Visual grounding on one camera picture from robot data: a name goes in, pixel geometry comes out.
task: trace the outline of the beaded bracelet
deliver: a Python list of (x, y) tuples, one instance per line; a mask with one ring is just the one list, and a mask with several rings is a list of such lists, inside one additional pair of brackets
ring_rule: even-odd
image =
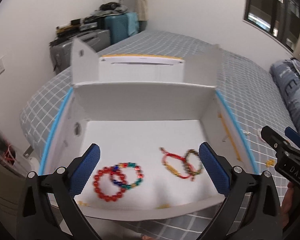
[[(112, 196), (105, 195), (105, 194), (103, 194), (103, 193), (101, 192), (101, 190), (100, 190), (100, 188), (99, 188), (99, 183), (98, 183), (98, 181), (99, 181), (99, 179), (100, 179), (104, 174), (110, 173), (111, 168), (112, 168), (112, 167), (103, 167), (102, 170), (99, 170), (99, 171), (98, 171), (98, 174), (96, 174), (96, 175), (94, 176), (95, 181), (93, 182), (93, 185), (95, 186), (94, 191), (98, 194), (98, 197), (101, 198), (101, 199), (104, 199), (104, 200), (107, 201), (107, 202), (109, 202), (109, 201), (114, 201), (114, 202), (117, 201), (117, 199), (122, 198), (123, 193), (126, 191), (125, 188), (121, 188), (121, 189), (117, 192), (117, 194), (112, 195)], [(122, 175), (124, 175), (124, 174), (122, 174), (120, 171), (119, 171), (119, 173), (117, 173), (117, 174), (118, 174), (120, 177), (121, 177)]]
[[(122, 174), (121, 170), (120, 170), (122, 168), (134, 168), (137, 172), (138, 179), (132, 184), (127, 184), (127, 182), (124, 180), (125, 175)], [(114, 174), (118, 175), (119, 173), (121, 174), (120, 179), (122, 181), (118, 181), (113, 178)], [(119, 164), (115, 165), (114, 167), (112, 167), (111, 172), (110, 172), (110, 179), (113, 182), (113, 184), (118, 185), (119, 187), (127, 189), (127, 190), (138, 186), (142, 182), (143, 177), (144, 177), (144, 175), (142, 174), (141, 167), (138, 166), (136, 163), (119, 163)]]
[(168, 162), (166, 161), (167, 157), (172, 157), (172, 158), (181, 160), (183, 163), (185, 163), (186, 159), (184, 157), (181, 157), (174, 153), (167, 152), (163, 147), (160, 147), (159, 149), (164, 154), (164, 156), (162, 157), (162, 164), (167, 168), (168, 171), (170, 171), (173, 175), (175, 175), (181, 179), (188, 179), (191, 176), (191, 174), (189, 174), (188, 176), (182, 176), (175, 168), (173, 168), (171, 165), (169, 165)]
[(185, 154), (185, 160), (186, 160), (186, 161), (183, 163), (184, 166), (185, 166), (186, 171), (187, 171), (189, 174), (192, 175), (192, 179), (191, 179), (191, 180), (194, 180), (194, 176), (195, 176), (195, 175), (199, 175), (199, 174), (201, 173), (201, 171), (202, 171), (202, 169), (203, 169), (203, 165), (202, 165), (202, 163), (201, 163), (201, 161), (200, 161), (199, 169), (198, 169), (197, 171), (194, 171), (194, 170), (191, 168), (191, 164), (188, 163), (188, 157), (189, 157), (190, 153), (196, 155), (198, 158), (199, 158), (199, 153), (198, 153), (197, 151), (195, 151), (194, 149), (188, 150), (188, 151), (186, 152), (186, 154)]

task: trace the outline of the silver suitcase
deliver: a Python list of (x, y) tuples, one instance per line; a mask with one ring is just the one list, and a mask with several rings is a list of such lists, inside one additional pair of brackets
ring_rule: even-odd
[(80, 33), (56, 46), (50, 46), (50, 56), (57, 74), (70, 67), (72, 41), (74, 38), (79, 38), (86, 42), (95, 52), (111, 45), (109, 30), (94, 30)]

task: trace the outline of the human hand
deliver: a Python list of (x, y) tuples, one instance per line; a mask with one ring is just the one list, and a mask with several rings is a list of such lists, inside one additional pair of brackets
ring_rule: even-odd
[(292, 206), (292, 197), (294, 192), (294, 185), (292, 182), (288, 183), (288, 190), (284, 195), (284, 199), (281, 205), (281, 217), (282, 217), (282, 228), (284, 228), (289, 223), (289, 210)]

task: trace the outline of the white box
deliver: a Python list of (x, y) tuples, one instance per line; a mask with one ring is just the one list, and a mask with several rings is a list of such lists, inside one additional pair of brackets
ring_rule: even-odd
[[(165, 219), (223, 201), (205, 170), (194, 181), (171, 174), (161, 163), (159, 147), (184, 155), (188, 149), (198, 150), (201, 143), (208, 141), (231, 165), (254, 172), (242, 135), (220, 94), (216, 94), (215, 85), (211, 85), (216, 83), (221, 66), (218, 47), (185, 61), (144, 56), (104, 60), (76, 40), (72, 55), (74, 89), (58, 115), (42, 165), (45, 174), (52, 173), (60, 166), (67, 167), (92, 143), (99, 145), (100, 161), (83, 192), (75, 197), (77, 202), (87, 204), (80, 206), (85, 216), (120, 221)], [(105, 65), (113, 69), (108, 71)], [(115, 69), (121, 73), (132, 71), (134, 77), (114, 75)], [(229, 133), (231, 140), (225, 140)], [(181, 161), (167, 161), (186, 174)], [(197, 157), (191, 156), (189, 161), (199, 166)], [(124, 162), (141, 166), (143, 182), (117, 202), (99, 199), (94, 192), (94, 175), (104, 166)], [(122, 171), (129, 183), (134, 182), (134, 170)], [(101, 178), (100, 188), (107, 195), (118, 191), (108, 174)], [(158, 209), (167, 204), (170, 208)]]

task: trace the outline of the curtain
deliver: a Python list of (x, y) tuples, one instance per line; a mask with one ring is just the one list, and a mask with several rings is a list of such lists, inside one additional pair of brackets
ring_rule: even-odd
[(136, 13), (139, 21), (148, 20), (148, 0), (136, 0)]

